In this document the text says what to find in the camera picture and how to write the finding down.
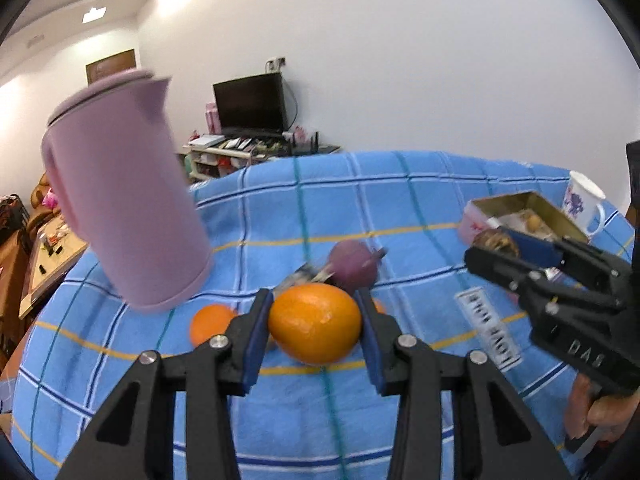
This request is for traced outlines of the person's right hand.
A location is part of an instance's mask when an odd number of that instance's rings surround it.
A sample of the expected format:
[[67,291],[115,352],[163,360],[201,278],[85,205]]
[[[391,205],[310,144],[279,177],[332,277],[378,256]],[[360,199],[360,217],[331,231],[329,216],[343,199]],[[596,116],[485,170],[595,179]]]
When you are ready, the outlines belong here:
[[604,427],[601,441],[616,442],[626,431],[639,405],[639,391],[632,396],[602,396],[593,400],[590,379],[578,374],[568,396],[564,427],[570,439],[582,438],[591,426]]

